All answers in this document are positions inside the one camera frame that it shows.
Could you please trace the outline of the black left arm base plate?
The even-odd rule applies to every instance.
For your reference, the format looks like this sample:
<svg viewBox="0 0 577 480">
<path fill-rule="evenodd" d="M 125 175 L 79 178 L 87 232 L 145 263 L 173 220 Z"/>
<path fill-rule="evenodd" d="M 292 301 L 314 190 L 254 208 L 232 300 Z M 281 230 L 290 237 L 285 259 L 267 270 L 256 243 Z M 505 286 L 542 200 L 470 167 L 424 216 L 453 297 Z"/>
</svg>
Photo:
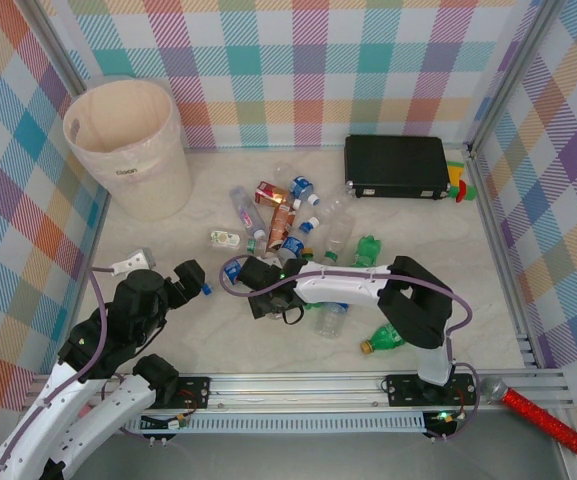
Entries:
<svg viewBox="0 0 577 480">
<path fill-rule="evenodd" d="M 205 410 L 211 390 L 211 378 L 205 376 L 180 376 L 173 396 L 166 404 L 170 409 Z"/>
</svg>

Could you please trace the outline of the black hard case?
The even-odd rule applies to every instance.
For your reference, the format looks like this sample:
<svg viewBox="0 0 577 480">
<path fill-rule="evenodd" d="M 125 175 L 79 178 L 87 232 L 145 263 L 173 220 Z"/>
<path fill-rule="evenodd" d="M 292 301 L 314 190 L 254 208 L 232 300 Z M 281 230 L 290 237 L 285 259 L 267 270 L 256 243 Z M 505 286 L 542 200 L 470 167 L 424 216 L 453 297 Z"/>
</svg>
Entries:
<svg viewBox="0 0 577 480">
<path fill-rule="evenodd" d="M 349 135 L 344 172 L 359 198 L 439 200 L 450 188 L 444 145 L 437 137 Z"/>
</svg>

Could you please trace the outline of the green bottle yellow cap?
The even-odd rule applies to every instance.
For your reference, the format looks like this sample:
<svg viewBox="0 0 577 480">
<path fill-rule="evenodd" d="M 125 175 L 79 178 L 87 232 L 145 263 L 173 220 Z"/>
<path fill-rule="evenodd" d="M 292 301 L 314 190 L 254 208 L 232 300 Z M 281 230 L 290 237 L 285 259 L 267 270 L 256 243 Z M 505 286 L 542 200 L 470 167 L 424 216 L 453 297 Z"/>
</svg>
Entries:
<svg viewBox="0 0 577 480">
<path fill-rule="evenodd" d="M 364 355 L 370 355 L 376 351 L 394 350 L 406 341 L 399 332 L 390 324 L 379 327 L 373 335 L 360 343 L 360 350 Z"/>
</svg>

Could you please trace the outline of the aluminium front rail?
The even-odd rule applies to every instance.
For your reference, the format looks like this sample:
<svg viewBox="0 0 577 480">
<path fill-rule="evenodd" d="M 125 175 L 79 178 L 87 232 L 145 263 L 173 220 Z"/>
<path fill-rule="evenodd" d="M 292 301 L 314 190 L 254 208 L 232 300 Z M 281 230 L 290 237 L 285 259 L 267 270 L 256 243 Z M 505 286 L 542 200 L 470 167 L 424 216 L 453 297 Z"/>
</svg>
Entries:
<svg viewBox="0 0 577 480">
<path fill-rule="evenodd" d="M 390 408 L 384 372 L 207 375 L 207 413 L 369 412 Z M 544 409 L 574 405 L 560 370 L 484 370 Z"/>
</svg>

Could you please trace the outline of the clear bottle pale label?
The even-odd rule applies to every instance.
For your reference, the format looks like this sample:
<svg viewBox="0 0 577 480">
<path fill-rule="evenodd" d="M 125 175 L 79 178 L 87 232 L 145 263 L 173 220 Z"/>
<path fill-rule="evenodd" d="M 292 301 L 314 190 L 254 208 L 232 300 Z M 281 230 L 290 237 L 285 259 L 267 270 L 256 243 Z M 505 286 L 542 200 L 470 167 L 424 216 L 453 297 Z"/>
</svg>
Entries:
<svg viewBox="0 0 577 480">
<path fill-rule="evenodd" d="M 338 338 L 348 312 L 344 303 L 326 302 L 320 309 L 316 322 L 316 332 L 326 338 Z"/>
</svg>

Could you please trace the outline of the yellow green red toy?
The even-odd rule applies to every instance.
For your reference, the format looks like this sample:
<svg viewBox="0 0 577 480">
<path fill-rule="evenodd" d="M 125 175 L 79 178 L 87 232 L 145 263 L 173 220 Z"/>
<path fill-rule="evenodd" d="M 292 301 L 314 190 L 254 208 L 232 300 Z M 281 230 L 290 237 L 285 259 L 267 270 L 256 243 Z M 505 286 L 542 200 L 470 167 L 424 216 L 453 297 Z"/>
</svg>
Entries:
<svg viewBox="0 0 577 480">
<path fill-rule="evenodd" d="M 447 171 L 450 184 L 448 196 L 453 198 L 456 203 L 475 200 L 477 189 L 463 179 L 465 165 L 461 162 L 448 161 Z"/>
</svg>

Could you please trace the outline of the blue label bottle white cap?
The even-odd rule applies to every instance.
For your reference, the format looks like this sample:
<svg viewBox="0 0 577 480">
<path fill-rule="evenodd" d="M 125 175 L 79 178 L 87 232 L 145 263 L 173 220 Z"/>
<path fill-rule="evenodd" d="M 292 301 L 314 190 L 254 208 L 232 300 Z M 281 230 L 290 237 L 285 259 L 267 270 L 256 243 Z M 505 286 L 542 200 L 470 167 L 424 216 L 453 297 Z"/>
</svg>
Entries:
<svg viewBox="0 0 577 480">
<path fill-rule="evenodd" d="M 296 210 L 305 204 L 317 206 L 320 203 L 320 197 L 315 193 L 313 183 L 291 165 L 280 164 L 274 171 L 274 180 L 279 187 L 290 194 Z"/>
</svg>

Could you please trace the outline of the orange brown drink pouch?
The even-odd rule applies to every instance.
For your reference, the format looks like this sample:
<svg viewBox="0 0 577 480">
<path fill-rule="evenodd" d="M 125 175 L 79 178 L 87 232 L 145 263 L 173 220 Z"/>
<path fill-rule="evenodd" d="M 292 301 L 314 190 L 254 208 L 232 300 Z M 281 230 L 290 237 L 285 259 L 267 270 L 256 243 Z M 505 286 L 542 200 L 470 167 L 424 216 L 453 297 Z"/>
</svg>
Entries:
<svg viewBox="0 0 577 480">
<path fill-rule="evenodd" d="M 295 218 L 295 210 L 289 203 L 278 205 L 270 222 L 266 255 L 275 254 L 288 236 Z"/>
</svg>

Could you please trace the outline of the clear bottle pink label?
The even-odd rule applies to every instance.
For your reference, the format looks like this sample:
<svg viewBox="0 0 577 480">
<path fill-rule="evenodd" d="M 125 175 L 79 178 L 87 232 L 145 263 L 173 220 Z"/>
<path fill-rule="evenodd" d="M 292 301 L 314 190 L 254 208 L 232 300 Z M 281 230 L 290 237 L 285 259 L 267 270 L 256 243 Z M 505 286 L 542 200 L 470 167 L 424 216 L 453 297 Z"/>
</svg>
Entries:
<svg viewBox="0 0 577 480">
<path fill-rule="evenodd" d="M 247 234 L 255 239 L 266 239 L 266 224 L 245 189 L 235 186 L 230 190 L 229 198 Z"/>
</svg>

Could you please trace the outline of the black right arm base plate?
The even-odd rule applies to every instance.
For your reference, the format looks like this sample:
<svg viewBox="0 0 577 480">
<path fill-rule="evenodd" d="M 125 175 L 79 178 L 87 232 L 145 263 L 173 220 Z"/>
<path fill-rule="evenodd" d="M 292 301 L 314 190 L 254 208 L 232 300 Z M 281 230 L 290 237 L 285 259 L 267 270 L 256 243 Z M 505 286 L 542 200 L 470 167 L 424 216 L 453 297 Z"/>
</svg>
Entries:
<svg viewBox="0 0 577 480">
<path fill-rule="evenodd" d="M 392 374 L 385 377 L 390 407 L 473 406 L 477 399 L 474 377 L 453 373 L 443 386 L 421 380 L 416 374 Z"/>
</svg>

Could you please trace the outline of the crushed green bottle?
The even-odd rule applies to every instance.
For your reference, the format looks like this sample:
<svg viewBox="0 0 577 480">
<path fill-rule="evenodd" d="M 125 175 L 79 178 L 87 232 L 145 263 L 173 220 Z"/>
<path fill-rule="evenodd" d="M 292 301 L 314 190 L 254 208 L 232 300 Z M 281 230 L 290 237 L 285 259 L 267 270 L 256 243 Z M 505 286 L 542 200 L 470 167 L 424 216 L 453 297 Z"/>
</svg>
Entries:
<svg viewBox="0 0 577 480">
<path fill-rule="evenodd" d="M 380 252 L 380 240 L 373 235 L 362 236 L 358 241 L 352 266 L 357 268 L 374 267 Z"/>
</svg>

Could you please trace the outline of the red juice carton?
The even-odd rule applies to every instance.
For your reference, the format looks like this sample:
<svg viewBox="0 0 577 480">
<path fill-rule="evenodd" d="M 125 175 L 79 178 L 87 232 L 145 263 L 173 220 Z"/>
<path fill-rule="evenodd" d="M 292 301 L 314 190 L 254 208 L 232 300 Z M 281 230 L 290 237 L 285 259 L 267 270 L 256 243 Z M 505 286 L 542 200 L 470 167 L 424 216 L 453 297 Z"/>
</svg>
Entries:
<svg viewBox="0 0 577 480">
<path fill-rule="evenodd" d="M 260 182 L 256 187 L 254 201 L 257 204 L 273 208 L 287 205 L 294 210 L 298 210 L 301 206 L 301 201 L 296 199 L 288 190 L 265 181 Z"/>
</svg>

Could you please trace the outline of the small bottle white green label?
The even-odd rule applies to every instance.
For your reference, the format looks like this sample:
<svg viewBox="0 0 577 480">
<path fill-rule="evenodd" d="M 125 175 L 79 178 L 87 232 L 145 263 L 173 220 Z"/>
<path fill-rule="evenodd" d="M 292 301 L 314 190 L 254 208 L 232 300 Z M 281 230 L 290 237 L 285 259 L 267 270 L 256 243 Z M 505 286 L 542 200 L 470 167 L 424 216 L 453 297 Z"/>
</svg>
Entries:
<svg viewBox="0 0 577 480">
<path fill-rule="evenodd" d="M 242 237 L 238 233 L 214 229 L 209 232 L 209 242 L 215 248 L 237 249 L 241 245 Z"/>
</svg>

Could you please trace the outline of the short blue label bottle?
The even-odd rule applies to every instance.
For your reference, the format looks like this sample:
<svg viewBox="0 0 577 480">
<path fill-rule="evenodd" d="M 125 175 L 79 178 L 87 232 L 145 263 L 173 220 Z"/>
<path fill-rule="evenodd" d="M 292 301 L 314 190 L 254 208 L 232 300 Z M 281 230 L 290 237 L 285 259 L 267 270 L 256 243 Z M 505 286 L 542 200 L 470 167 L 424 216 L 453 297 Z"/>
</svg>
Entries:
<svg viewBox="0 0 577 480">
<path fill-rule="evenodd" d="M 297 236 L 288 236 L 278 250 L 278 256 L 283 260 L 297 259 L 304 248 L 304 241 Z"/>
</svg>

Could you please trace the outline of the large clear bottle white cap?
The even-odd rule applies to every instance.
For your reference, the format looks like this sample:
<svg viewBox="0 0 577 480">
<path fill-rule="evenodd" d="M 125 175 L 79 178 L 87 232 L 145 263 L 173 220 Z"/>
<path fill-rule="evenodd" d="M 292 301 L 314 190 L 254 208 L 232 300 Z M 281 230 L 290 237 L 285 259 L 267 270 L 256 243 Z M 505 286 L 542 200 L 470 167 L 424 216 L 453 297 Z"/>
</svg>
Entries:
<svg viewBox="0 0 577 480">
<path fill-rule="evenodd" d="M 299 229 L 308 234 L 317 227 L 329 223 L 336 215 L 345 213 L 355 199 L 355 190 L 350 189 L 321 200 L 314 207 L 312 215 L 299 225 Z"/>
</svg>

